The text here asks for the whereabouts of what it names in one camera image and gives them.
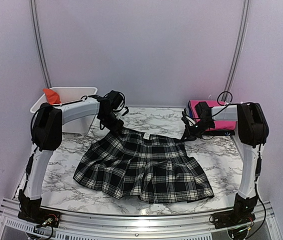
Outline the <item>black white plaid skirt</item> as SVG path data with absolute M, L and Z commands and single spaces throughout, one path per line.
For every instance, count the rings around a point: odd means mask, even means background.
M 151 204 L 213 198 L 211 184 L 185 144 L 177 138 L 124 128 L 94 142 L 73 179 L 113 198 L 135 196 Z

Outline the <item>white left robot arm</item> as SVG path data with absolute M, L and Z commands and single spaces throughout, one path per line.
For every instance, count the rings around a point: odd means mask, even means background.
M 85 95 L 67 103 L 41 104 L 30 123 L 32 153 L 25 170 L 24 187 L 18 194 L 22 214 L 35 223 L 47 216 L 41 208 L 42 185 L 50 158 L 62 143 L 63 125 L 95 116 L 102 128 L 118 134 L 124 124 L 120 118 L 129 111 L 125 103 L 124 94 L 112 90 L 105 96 Z

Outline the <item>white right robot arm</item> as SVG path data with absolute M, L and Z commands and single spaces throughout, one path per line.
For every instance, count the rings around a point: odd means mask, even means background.
M 215 127 L 215 122 L 237 122 L 237 131 L 243 147 L 243 169 L 238 193 L 235 195 L 233 209 L 229 220 L 240 224 L 254 211 L 257 205 L 257 184 L 261 174 L 262 155 L 269 135 L 269 126 L 259 103 L 227 103 L 210 107 L 200 101 L 196 106 L 197 117 L 189 115 L 185 108 L 181 120 L 185 124 L 182 140 L 193 141 L 201 139 L 209 128 Z

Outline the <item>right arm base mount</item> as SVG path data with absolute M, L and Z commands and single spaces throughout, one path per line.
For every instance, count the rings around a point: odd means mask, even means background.
M 213 213 L 209 221 L 214 225 L 215 229 L 222 229 L 252 223 L 255 219 L 256 217 L 253 212 L 237 214 L 234 210 L 227 210 Z

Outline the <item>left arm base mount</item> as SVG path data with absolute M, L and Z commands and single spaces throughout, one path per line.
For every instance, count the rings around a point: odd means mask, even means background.
M 31 209 L 31 210 L 20 210 L 18 218 L 37 224 L 37 227 L 50 226 L 57 228 L 60 223 L 61 213 L 59 211 L 48 210 L 43 208 Z

